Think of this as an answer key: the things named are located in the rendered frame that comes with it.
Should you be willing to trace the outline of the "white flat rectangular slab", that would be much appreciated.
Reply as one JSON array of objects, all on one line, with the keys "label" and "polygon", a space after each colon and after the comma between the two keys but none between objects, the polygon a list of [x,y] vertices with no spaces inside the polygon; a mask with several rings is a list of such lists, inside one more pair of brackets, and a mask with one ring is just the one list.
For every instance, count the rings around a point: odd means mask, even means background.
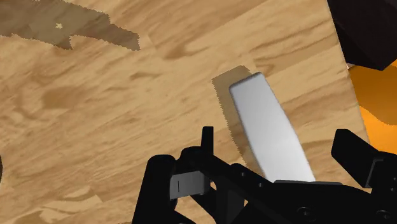
[{"label": "white flat rectangular slab", "polygon": [[265,178],[315,181],[299,138],[262,73],[229,88],[254,159]]}]

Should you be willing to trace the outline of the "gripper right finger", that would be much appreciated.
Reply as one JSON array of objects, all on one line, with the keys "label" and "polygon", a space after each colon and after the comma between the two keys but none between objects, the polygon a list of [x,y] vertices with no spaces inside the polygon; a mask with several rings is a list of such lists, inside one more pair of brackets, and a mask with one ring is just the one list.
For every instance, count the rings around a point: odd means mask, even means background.
[{"label": "gripper right finger", "polygon": [[379,197],[397,199],[397,155],[379,151],[348,129],[338,129],[331,156],[359,184]]}]

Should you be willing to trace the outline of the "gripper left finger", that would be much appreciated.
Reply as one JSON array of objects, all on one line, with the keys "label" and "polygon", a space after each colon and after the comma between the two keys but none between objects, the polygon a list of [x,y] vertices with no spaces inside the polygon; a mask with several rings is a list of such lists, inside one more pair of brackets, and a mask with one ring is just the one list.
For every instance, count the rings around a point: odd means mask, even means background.
[{"label": "gripper left finger", "polygon": [[175,210],[190,196],[216,224],[273,222],[261,190],[269,182],[240,164],[214,156],[214,129],[202,129],[200,146],[185,148],[179,158],[155,155],[148,160],[132,224],[195,224]]}]

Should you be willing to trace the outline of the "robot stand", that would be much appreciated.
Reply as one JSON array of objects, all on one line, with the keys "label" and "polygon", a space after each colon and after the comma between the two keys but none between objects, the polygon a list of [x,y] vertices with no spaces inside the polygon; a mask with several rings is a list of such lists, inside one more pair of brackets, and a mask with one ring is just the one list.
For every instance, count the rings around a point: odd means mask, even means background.
[{"label": "robot stand", "polygon": [[379,71],[397,60],[397,0],[327,0],[345,61]]}]

